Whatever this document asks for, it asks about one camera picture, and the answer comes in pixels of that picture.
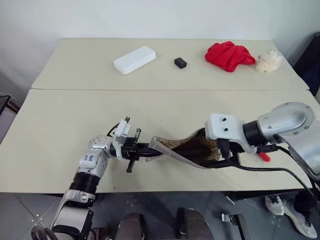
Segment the small black box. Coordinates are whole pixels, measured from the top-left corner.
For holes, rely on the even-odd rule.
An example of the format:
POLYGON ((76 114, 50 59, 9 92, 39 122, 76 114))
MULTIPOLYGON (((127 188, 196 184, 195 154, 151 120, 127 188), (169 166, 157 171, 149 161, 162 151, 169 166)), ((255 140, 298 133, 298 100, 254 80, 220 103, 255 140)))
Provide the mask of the small black box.
POLYGON ((187 62, 183 60, 181 57, 175 58, 174 59, 174 64, 179 68, 179 69, 184 69, 187 66, 187 62))

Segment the black trouser leg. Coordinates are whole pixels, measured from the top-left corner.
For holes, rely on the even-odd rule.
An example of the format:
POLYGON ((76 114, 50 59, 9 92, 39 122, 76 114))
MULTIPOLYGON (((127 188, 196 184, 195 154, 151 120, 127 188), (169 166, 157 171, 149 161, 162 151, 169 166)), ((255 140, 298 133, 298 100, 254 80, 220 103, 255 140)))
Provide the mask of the black trouser leg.
POLYGON ((315 205, 314 197, 307 190, 300 191, 293 202, 294 209, 303 215, 310 214, 315 205))

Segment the white plastic rectangular box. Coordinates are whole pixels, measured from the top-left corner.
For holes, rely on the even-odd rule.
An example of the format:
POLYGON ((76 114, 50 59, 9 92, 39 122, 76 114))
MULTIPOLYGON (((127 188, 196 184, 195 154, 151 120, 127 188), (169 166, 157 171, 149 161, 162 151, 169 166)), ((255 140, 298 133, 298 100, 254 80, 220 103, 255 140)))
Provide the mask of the white plastic rectangular box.
POLYGON ((156 52, 147 46, 137 48, 113 61, 114 68, 127 75, 156 58, 156 52))

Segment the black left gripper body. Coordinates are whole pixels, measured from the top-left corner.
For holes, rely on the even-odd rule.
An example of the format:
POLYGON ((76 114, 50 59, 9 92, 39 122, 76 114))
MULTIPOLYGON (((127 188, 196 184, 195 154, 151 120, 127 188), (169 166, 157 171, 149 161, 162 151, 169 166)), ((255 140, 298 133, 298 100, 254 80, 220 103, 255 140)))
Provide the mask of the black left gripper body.
POLYGON ((126 169, 127 173, 132 173, 136 161, 140 159, 140 157, 137 156, 136 152, 141 131, 142 130, 140 128, 137 128, 135 135, 133 137, 127 137, 124 145, 121 147, 122 157, 126 160, 129 160, 126 169))

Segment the grey checked fabric pouch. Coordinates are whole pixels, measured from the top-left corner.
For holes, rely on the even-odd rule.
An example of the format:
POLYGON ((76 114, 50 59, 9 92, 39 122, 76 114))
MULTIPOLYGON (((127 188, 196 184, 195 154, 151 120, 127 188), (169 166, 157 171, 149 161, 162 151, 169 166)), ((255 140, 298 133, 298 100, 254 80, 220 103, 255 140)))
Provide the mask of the grey checked fabric pouch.
MULTIPOLYGON (((183 143, 185 143, 191 139, 212 140, 212 139, 209 139, 206 137, 205 129, 200 128, 200 129, 196 130, 194 133, 192 133, 190 136, 188 136, 184 139, 169 140, 169 139, 161 138, 158 136, 154 136, 149 143, 149 147, 156 150, 156 151, 161 152, 163 155, 169 156, 169 157, 171 157, 179 162, 185 163, 187 165, 191 165, 191 166, 199 168, 199 169, 208 169, 208 168, 204 168, 204 167, 200 166, 199 163, 192 162, 191 160, 183 157, 182 155, 180 155, 174 151, 174 148, 182 145, 183 143)), ((221 159, 222 159, 222 155, 221 155, 221 152, 220 152, 219 146, 218 146, 218 161, 220 161, 221 159)))

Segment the black flat panel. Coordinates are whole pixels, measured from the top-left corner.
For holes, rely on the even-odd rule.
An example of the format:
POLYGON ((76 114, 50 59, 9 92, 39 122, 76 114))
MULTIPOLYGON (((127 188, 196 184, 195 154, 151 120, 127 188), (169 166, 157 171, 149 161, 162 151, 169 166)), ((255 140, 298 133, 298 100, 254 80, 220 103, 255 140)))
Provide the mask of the black flat panel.
POLYGON ((1 95, 0 94, 0 115, 3 113, 3 111, 8 108, 10 109, 10 101, 11 101, 11 96, 10 95, 1 95))

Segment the dark rounded shape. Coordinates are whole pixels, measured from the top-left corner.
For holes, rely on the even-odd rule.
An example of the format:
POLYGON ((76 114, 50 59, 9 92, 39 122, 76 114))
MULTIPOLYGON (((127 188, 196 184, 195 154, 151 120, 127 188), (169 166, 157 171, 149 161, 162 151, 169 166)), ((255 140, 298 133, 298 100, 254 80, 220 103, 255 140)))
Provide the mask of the dark rounded shape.
POLYGON ((211 240, 212 234, 204 217, 192 208, 179 208, 175 236, 182 240, 211 240))
POLYGON ((128 213, 119 223, 115 240, 147 240, 144 216, 138 212, 128 213))

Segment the red crumpled cloth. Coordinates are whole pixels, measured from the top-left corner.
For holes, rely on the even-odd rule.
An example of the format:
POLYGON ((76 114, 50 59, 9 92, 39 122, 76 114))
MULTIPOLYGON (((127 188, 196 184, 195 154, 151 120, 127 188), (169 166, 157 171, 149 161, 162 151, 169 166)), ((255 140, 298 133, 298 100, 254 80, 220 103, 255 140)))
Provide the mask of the red crumpled cloth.
POLYGON ((254 65, 256 59, 242 45, 232 41, 214 43, 204 55, 207 62, 220 67, 226 72, 233 73, 239 65, 254 65))

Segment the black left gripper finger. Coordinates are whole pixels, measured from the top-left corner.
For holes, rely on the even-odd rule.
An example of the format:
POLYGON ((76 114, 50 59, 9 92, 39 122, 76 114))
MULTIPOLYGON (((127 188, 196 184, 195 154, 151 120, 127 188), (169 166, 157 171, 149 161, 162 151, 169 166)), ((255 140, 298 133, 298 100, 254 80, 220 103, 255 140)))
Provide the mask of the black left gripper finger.
POLYGON ((135 156, 137 158, 152 158, 152 157, 158 157, 161 155, 162 153, 155 149, 138 149, 135 152, 135 156))
POLYGON ((136 149, 138 151, 153 151, 153 148, 149 147, 148 143, 144 143, 144 142, 139 142, 136 144, 136 149))

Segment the white sneaker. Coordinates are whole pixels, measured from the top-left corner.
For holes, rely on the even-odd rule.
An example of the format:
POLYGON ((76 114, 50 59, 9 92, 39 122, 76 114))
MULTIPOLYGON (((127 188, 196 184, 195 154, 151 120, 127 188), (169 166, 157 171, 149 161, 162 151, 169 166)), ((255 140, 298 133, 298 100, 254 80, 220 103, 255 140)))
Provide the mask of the white sneaker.
POLYGON ((275 216, 283 216, 285 208, 283 201, 278 195, 269 195, 264 197, 266 208, 275 216))
POLYGON ((291 219, 293 225, 302 235, 310 239, 316 239, 318 237, 310 218, 295 210, 293 199, 284 200, 283 206, 284 213, 291 219))

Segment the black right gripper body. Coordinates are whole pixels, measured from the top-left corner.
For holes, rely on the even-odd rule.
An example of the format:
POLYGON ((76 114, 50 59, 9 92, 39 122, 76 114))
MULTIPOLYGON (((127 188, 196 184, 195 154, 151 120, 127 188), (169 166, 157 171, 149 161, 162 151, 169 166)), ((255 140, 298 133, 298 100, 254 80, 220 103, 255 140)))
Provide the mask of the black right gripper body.
POLYGON ((238 143, 227 139, 218 139, 217 144, 222 157, 228 162, 239 162, 239 154, 245 152, 238 143))

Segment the cream plush toy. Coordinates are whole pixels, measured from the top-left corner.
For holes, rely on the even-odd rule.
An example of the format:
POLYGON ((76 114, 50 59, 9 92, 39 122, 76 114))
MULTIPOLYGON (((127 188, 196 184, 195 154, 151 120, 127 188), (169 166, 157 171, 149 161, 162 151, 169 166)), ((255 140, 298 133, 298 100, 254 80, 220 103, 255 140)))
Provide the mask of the cream plush toy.
POLYGON ((283 59, 284 57, 282 55, 270 49, 257 57, 255 69, 260 73, 274 72, 280 67, 283 59))

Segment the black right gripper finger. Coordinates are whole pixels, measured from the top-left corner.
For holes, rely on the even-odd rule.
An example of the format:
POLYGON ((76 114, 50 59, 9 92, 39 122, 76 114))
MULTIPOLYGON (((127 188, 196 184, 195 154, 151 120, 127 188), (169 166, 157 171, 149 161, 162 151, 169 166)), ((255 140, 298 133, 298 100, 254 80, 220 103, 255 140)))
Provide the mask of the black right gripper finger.
POLYGON ((199 165, 206 169, 221 169, 231 166, 239 166, 240 161, 238 158, 229 158, 228 160, 223 159, 218 161, 203 161, 199 163, 199 165))
POLYGON ((215 140, 191 139, 175 147, 174 151, 194 163, 218 161, 218 144, 215 140))

